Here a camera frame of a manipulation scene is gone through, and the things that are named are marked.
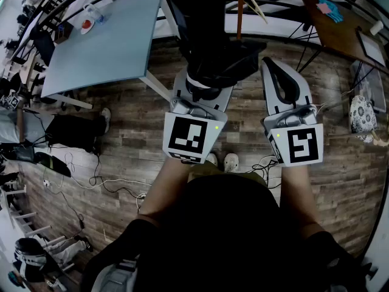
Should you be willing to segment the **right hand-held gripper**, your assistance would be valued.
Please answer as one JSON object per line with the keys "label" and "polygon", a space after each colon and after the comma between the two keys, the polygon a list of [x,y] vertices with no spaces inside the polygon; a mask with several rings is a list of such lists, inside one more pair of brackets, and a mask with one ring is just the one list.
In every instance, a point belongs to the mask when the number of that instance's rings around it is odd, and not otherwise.
{"label": "right hand-held gripper", "polygon": [[307,81],[279,60],[264,57],[261,63],[264,95],[269,115],[262,120],[273,153],[282,167],[323,161],[323,125]]}

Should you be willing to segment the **brown wooden table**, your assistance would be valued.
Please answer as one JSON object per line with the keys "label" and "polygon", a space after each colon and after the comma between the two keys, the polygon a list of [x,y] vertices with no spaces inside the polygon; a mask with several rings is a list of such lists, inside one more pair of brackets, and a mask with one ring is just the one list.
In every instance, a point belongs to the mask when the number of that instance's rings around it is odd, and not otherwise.
{"label": "brown wooden table", "polygon": [[367,20],[352,10],[337,4],[339,13],[343,16],[343,21],[335,23],[317,8],[318,0],[302,1],[308,13],[308,22],[314,26],[323,50],[362,61],[389,75],[389,69],[386,65],[380,64],[365,55],[359,41],[358,28],[362,29],[362,33],[367,34],[371,27]]}

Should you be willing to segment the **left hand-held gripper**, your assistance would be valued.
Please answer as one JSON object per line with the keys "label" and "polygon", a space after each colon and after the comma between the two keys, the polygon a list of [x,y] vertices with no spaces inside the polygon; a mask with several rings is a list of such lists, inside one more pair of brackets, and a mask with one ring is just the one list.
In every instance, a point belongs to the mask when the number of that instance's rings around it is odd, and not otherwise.
{"label": "left hand-held gripper", "polygon": [[202,164],[227,122],[224,112],[234,87],[222,88],[219,96],[207,100],[205,106],[193,102],[186,81],[187,68],[183,68],[174,79],[170,111],[165,113],[162,148],[170,158]]}

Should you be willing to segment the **clear plastic box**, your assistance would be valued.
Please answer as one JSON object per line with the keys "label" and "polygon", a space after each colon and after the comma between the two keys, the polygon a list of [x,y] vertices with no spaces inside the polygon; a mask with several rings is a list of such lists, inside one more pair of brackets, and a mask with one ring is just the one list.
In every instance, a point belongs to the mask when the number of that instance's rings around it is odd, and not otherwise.
{"label": "clear plastic box", "polygon": [[375,112],[385,113],[387,106],[379,71],[365,63],[354,61],[350,66],[350,72],[353,78],[358,72],[356,94],[365,97],[372,104]]}

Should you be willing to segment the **wooden coat rack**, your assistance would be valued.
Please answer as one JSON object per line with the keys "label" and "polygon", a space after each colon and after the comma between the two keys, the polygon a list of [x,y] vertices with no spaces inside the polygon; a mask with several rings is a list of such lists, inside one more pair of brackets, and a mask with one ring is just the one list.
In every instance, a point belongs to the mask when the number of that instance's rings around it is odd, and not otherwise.
{"label": "wooden coat rack", "polygon": [[266,24],[268,24],[268,21],[260,9],[259,5],[257,4],[256,0],[238,0],[238,19],[237,19],[237,39],[241,39],[241,29],[243,24],[243,7],[244,4],[248,6],[255,14],[257,14],[259,17],[261,17]]}

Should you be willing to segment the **light blue table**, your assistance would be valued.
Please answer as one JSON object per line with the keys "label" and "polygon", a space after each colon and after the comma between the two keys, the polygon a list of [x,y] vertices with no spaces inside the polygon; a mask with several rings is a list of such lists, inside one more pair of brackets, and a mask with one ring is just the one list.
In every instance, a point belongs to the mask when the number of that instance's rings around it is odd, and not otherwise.
{"label": "light blue table", "polygon": [[108,19],[86,34],[75,30],[56,46],[41,92],[64,100],[63,92],[104,83],[140,79],[165,100],[172,93],[148,71],[159,10],[175,28],[166,0],[116,0],[103,8]]}

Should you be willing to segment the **person's right shoe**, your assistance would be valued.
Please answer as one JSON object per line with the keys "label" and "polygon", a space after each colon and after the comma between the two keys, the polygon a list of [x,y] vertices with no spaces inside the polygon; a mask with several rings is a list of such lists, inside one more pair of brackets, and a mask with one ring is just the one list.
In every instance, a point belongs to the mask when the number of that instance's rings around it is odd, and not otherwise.
{"label": "person's right shoe", "polygon": [[237,173],[239,168],[239,157],[235,153],[229,153],[224,158],[224,172]]}

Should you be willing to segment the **blue cloth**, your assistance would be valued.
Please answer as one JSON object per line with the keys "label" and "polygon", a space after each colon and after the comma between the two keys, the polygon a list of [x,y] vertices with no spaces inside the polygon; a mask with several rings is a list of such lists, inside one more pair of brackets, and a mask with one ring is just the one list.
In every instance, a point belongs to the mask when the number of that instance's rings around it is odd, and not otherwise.
{"label": "blue cloth", "polygon": [[329,8],[331,9],[331,13],[324,15],[331,18],[335,23],[343,22],[343,16],[340,14],[338,7],[333,2],[329,0],[318,0],[318,4],[319,3],[327,3]]}

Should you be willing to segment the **floral cushion stool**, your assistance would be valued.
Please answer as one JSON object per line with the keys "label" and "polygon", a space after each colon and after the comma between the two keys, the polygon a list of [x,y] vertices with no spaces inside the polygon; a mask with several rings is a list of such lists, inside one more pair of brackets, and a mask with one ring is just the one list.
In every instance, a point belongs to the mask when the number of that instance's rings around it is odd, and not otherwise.
{"label": "floral cushion stool", "polygon": [[377,120],[373,107],[364,96],[356,95],[353,97],[349,111],[349,122],[352,133],[359,134],[358,139],[367,144],[372,143],[371,131],[377,128]]}

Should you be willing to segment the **red and white bowl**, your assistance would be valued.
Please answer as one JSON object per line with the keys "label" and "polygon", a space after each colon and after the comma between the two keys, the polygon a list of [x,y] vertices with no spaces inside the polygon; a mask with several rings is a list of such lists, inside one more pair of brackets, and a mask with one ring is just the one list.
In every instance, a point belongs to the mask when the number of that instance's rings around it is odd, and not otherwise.
{"label": "red and white bowl", "polygon": [[95,24],[94,20],[91,19],[84,20],[81,25],[80,33],[82,35],[88,33],[93,28],[94,24]]}

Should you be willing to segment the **small brown box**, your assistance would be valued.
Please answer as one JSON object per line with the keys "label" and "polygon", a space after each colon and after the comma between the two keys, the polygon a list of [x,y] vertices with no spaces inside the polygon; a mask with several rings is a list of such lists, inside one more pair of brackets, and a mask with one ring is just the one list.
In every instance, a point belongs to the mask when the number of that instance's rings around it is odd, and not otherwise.
{"label": "small brown box", "polygon": [[60,24],[55,31],[54,43],[61,44],[66,41],[70,37],[73,28],[73,25],[68,22]]}

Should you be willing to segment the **person's black shirt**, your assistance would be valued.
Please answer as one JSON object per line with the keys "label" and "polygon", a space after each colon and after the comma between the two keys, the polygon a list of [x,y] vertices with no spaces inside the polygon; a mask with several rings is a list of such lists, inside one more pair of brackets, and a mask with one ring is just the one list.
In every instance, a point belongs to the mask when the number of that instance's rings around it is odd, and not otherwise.
{"label": "person's black shirt", "polygon": [[161,220],[130,222],[88,262],[80,291],[125,260],[137,262],[133,292],[367,292],[330,233],[302,239],[270,191],[238,175],[194,179]]}

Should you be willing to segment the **black garment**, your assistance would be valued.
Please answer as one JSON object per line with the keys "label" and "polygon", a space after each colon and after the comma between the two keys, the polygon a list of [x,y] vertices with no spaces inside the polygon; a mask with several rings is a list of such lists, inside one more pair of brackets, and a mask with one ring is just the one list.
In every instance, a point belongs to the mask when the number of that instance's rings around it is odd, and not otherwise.
{"label": "black garment", "polygon": [[223,89],[258,71],[266,43],[231,40],[225,32],[224,0],[171,0],[188,61],[186,87],[193,101],[213,100]]}

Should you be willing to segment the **black and green bag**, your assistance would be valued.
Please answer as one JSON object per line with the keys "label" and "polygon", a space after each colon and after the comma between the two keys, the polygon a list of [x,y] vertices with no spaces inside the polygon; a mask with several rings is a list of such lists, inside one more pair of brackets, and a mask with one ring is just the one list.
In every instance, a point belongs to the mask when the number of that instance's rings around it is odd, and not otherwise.
{"label": "black and green bag", "polygon": [[71,177],[71,171],[67,167],[66,163],[55,156],[51,156],[43,152],[36,152],[34,153],[34,162],[36,164],[41,164],[63,176],[67,176],[69,178]]}

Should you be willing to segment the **black framed tablet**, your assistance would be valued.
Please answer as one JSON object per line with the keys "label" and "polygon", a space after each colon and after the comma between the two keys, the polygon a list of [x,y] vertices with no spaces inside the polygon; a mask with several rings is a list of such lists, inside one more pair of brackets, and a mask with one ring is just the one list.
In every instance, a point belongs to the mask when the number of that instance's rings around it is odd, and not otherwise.
{"label": "black framed tablet", "polygon": [[356,35],[362,46],[364,54],[381,66],[386,67],[380,45],[373,38],[362,33],[360,29],[356,29]]}

